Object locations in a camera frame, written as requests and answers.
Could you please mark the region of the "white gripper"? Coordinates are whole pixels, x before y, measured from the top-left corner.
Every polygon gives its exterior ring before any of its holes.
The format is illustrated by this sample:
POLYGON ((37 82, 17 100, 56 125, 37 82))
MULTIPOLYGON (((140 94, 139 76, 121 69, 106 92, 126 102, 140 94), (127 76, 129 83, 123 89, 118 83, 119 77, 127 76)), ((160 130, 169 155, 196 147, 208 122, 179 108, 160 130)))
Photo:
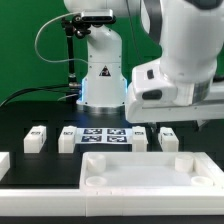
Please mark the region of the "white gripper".
POLYGON ((209 95, 190 106, 151 104, 137 98, 133 86, 128 87, 125 117, 129 123, 156 123, 224 119, 224 82, 214 83, 209 95))

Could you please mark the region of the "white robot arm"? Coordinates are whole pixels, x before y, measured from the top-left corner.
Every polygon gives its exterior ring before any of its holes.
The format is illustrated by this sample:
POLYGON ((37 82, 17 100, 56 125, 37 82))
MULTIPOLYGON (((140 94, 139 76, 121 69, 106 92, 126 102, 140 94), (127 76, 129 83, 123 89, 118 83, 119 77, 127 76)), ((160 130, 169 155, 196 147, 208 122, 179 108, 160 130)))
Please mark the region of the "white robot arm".
POLYGON ((100 10, 140 17, 161 56, 132 70, 125 117, 131 123, 224 119, 216 76, 224 48, 224 0, 64 0, 82 21, 100 10))

